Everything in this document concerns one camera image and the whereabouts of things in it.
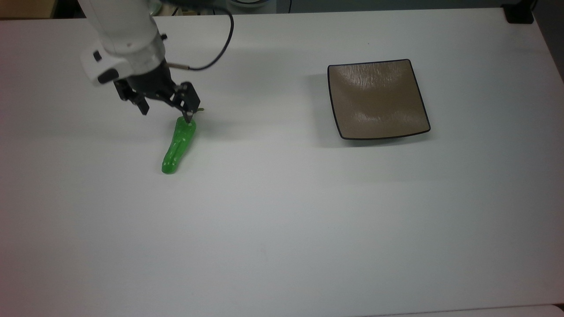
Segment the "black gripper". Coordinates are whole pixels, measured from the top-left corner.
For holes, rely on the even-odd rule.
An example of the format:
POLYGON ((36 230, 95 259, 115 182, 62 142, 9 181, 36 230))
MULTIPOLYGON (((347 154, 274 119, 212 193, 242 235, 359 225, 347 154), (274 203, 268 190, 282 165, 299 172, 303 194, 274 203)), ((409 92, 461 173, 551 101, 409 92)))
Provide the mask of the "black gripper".
POLYGON ((119 98, 133 103, 143 116, 146 116, 150 109, 146 98, 170 99, 172 97, 173 107, 181 112, 187 124, 192 122, 200 108, 200 98, 193 84, 186 81, 176 85, 171 78, 171 71, 166 60, 152 71, 115 80, 113 83, 119 98))

